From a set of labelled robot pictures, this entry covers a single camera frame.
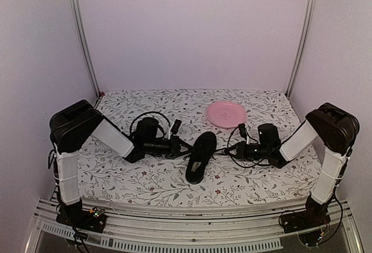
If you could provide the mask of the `black shoelace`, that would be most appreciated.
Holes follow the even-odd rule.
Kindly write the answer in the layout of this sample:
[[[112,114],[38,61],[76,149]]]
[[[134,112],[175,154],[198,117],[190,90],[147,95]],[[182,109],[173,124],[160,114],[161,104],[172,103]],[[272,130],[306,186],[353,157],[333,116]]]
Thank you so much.
[[[190,156],[191,154],[207,154],[207,155],[214,155],[217,152],[222,152],[225,153],[226,150],[228,150],[227,147],[215,147],[215,146],[207,146],[207,145],[202,145],[202,146],[193,146],[185,151],[179,151],[179,152],[171,152],[169,154],[166,154],[164,156],[165,159],[176,159],[182,156]]]

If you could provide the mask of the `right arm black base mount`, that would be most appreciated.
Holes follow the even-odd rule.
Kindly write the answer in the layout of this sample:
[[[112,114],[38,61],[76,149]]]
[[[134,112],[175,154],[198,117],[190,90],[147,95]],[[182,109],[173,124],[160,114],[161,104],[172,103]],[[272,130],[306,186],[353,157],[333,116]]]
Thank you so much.
[[[285,211],[278,218],[284,233],[293,233],[327,225],[331,221],[327,209],[306,208],[304,211]]]

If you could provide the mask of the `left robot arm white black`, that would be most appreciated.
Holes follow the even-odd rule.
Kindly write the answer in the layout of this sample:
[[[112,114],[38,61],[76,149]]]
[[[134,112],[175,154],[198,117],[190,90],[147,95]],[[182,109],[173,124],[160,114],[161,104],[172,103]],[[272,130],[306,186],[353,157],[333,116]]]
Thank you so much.
[[[65,207],[63,215],[73,226],[82,226],[87,218],[77,205],[81,201],[78,191],[78,155],[83,144],[96,138],[127,162],[136,163],[146,155],[175,159],[190,154],[193,147],[178,135],[180,120],[169,122],[165,130],[154,112],[134,119],[136,129],[122,132],[108,117],[88,101],[80,100],[54,114],[49,121],[50,139],[55,159],[51,163],[56,171],[59,195]]]

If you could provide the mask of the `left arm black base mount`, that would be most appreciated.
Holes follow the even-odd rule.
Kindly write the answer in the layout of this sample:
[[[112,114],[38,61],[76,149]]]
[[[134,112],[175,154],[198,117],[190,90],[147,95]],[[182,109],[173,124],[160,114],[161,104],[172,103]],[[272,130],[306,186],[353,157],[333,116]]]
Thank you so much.
[[[96,233],[103,233],[106,226],[107,216],[105,214],[95,214],[95,211],[85,211],[82,207],[68,205],[59,208],[56,221],[60,224],[74,226],[78,230],[87,230]]]

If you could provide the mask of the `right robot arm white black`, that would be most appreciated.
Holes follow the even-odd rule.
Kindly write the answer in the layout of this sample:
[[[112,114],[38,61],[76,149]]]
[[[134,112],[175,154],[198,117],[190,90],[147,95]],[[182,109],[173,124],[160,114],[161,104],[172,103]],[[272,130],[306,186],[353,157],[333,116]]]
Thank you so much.
[[[301,213],[301,223],[313,227],[323,218],[323,210],[318,205],[329,202],[335,193],[336,185],[342,180],[352,147],[360,131],[360,123],[352,114],[324,103],[309,112],[305,121],[286,140],[281,141],[276,126],[271,123],[259,127],[259,143],[248,144],[248,133],[243,125],[237,128],[244,138],[235,145],[227,145],[225,154],[232,160],[244,159],[259,165],[267,160],[271,166],[282,168],[297,158],[316,139],[321,139],[324,159],[319,178],[314,185],[309,201],[310,206]]]

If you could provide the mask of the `black shoe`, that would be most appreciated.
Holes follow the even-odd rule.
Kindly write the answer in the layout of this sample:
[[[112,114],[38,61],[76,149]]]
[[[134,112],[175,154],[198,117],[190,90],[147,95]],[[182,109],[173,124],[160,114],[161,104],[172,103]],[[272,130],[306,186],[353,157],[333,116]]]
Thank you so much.
[[[202,133],[195,141],[195,146],[217,146],[215,133],[207,131]],[[190,184],[198,184],[203,180],[205,168],[212,155],[191,154],[189,157],[185,178]]]

